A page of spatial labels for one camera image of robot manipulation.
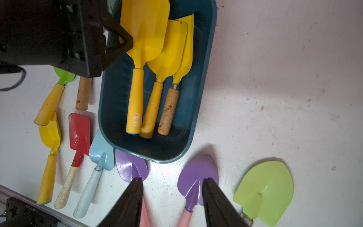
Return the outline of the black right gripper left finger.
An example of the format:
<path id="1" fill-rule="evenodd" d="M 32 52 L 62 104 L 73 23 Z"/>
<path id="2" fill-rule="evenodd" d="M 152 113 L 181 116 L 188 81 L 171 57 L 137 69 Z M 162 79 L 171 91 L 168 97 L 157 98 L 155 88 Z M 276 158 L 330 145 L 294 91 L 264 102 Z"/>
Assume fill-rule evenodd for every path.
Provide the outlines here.
<path id="1" fill-rule="evenodd" d="M 134 178 L 98 227 L 139 227 L 143 202 L 143 181 Z"/>

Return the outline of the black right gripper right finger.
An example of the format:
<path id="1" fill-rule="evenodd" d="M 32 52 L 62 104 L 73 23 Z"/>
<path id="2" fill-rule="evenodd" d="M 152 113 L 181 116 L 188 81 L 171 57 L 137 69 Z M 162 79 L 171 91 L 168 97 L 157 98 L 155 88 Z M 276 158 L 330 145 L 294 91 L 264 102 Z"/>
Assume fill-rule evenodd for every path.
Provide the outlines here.
<path id="1" fill-rule="evenodd" d="M 248 226 L 213 178 L 204 179 L 202 197 L 208 227 Z"/>

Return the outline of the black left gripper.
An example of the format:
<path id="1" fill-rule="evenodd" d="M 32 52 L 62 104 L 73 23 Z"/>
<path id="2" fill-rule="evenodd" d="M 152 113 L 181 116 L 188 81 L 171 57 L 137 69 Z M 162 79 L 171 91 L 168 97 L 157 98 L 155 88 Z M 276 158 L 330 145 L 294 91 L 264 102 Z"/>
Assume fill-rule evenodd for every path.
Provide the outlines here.
<path id="1" fill-rule="evenodd" d="M 1 1 L 1 73 L 51 65 L 95 78 L 132 47 L 120 20 L 96 1 Z"/>

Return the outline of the yellow square shovel yellow handle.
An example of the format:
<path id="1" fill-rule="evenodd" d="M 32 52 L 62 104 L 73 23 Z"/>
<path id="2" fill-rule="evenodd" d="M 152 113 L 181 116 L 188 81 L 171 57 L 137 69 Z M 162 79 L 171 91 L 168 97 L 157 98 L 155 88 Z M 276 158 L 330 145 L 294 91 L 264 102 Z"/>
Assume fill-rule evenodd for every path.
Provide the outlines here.
<path id="1" fill-rule="evenodd" d="M 144 66 L 163 49 L 169 12 L 169 1 L 122 2 L 120 25 L 133 37 L 133 47 L 127 52 L 134 62 L 126 123 L 128 134 L 141 133 Z"/>

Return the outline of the yellow shovel wooden handle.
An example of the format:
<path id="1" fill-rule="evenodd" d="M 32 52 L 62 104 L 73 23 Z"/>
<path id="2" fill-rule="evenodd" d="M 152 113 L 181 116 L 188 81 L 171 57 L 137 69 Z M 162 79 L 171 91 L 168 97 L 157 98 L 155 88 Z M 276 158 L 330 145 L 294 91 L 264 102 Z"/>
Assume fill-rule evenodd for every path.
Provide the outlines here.
<path id="1" fill-rule="evenodd" d="M 185 22 L 187 24 L 188 32 L 182 54 L 181 65 L 178 71 L 173 75 L 173 83 L 171 84 L 168 90 L 157 131 L 160 135 L 163 136 L 167 136 L 170 132 L 180 94 L 180 82 L 182 78 L 189 73 L 193 63 L 193 39 L 194 39 L 195 16 L 194 14 L 191 14 L 189 16 L 179 18 L 178 21 Z"/>

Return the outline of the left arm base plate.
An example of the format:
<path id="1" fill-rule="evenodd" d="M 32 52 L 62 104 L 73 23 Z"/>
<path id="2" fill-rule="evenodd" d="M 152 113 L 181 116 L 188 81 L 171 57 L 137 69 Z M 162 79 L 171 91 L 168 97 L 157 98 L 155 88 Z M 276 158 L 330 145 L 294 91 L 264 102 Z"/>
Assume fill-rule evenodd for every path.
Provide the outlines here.
<path id="1" fill-rule="evenodd" d="M 1 216 L 6 218 L 1 227 L 57 227 L 60 222 L 15 197 L 7 199 L 5 213 Z"/>

